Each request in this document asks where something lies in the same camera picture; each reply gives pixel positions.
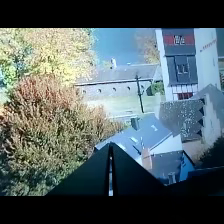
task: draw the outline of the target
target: green bush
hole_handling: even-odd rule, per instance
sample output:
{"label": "green bush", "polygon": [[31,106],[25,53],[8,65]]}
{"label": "green bush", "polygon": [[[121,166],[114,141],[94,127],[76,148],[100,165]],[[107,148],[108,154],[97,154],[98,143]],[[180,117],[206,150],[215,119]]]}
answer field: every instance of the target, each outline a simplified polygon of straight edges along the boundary
{"label": "green bush", "polygon": [[163,82],[154,82],[151,85],[152,95],[154,96],[156,93],[160,93],[161,95],[165,94]]}
{"label": "green bush", "polygon": [[123,128],[54,76],[23,78],[9,98],[0,121],[6,195],[45,195],[88,159],[95,144]]}
{"label": "green bush", "polygon": [[200,158],[201,168],[224,166],[224,137],[220,137],[213,147]]}

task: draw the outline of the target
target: utility pole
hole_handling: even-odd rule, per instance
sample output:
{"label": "utility pole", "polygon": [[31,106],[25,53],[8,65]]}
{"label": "utility pole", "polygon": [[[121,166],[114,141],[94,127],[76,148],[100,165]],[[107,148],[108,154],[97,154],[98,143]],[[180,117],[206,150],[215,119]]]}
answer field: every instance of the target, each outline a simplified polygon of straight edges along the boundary
{"label": "utility pole", "polygon": [[144,113],[143,104],[142,104],[142,94],[143,94],[144,90],[143,90],[143,92],[141,93],[140,86],[139,86],[139,79],[140,79],[140,78],[141,78],[141,77],[138,77],[138,74],[136,74],[135,79],[136,79],[137,87],[138,87],[138,96],[139,96],[139,100],[140,100],[140,105],[141,105],[142,113]]}

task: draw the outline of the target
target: building facade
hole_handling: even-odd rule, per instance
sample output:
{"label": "building facade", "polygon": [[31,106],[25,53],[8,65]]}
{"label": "building facade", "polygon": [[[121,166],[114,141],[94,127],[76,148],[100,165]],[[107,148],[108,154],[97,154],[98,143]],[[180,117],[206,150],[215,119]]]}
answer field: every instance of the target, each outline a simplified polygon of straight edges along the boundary
{"label": "building facade", "polygon": [[215,28],[156,30],[167,101],[188,99],[209,84],[221,89]]}

